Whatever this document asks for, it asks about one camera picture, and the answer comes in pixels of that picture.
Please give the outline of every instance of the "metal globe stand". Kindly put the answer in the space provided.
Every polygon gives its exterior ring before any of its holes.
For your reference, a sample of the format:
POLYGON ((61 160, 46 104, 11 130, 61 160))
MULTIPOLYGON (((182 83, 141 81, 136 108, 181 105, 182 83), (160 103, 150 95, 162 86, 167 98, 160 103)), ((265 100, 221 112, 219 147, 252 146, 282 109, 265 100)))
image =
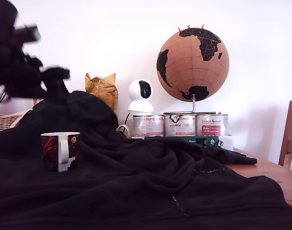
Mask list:
POLYGON ((164 115, 185 115, 185 114, 196 114, 196 115, 213 115, 213 114, 222 114, 222 112, 196 112, 195 105, 195 95, 193 94, 193 110, 192 111, 184 111, 184 112, 164 112, 164 115))

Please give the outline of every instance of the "tin can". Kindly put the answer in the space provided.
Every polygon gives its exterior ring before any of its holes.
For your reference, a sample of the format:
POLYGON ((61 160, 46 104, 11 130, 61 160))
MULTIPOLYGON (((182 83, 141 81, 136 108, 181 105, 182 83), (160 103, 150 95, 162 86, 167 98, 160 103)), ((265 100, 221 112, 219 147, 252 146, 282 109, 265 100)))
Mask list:
POLYGON ((196 133, 198 136, 227 136, 228 114, 197 115, 196 133))
POLYGON ((195 115, 165 115, 164 131, 166 137, 195 136, 195 115))
POLYGON ((163 119, 163 115, 133 116, 134 128, 131 137, 163 137, 163 119))

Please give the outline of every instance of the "security camera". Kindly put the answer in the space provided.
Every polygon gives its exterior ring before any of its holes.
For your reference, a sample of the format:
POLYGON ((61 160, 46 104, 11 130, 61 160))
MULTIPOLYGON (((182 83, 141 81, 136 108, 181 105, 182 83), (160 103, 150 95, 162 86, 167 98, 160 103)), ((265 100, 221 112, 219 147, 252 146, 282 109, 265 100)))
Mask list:
POLYGON ((152 96, 152 86, 147 80, 137 79, 133 81, 129 86, 129 96, 132 100, 128 107, 131 115, 151 115, 154 111, 154 108, 148 101, 152 96))

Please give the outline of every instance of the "wooden table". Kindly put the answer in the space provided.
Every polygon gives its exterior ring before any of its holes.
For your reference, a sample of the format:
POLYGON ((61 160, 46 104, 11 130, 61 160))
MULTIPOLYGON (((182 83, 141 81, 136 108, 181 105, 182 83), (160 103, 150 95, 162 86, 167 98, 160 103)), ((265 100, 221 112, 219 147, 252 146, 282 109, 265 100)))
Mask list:
POLYGON ((264 175, 277 181, 283 189, 286 202, 292 205, 292 170, 260 159, 253 154, 239 149, 235 149, 235 151, 245 154, 248 157, 257 158, 258 163, 255 165, 228 165, 230 169, 245 177, 264 175))

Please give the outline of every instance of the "cork globe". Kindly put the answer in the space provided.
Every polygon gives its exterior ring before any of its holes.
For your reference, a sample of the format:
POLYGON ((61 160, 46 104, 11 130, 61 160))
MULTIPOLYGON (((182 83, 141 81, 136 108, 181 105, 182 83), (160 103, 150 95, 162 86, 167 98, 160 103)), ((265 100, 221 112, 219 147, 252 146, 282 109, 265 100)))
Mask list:
POLYGON ((229 71, 229 56, 222 40, 203 28, 175 33, 162 46, 157 75, 165 91, 182 100, 201 101, 216 93, 229 71))

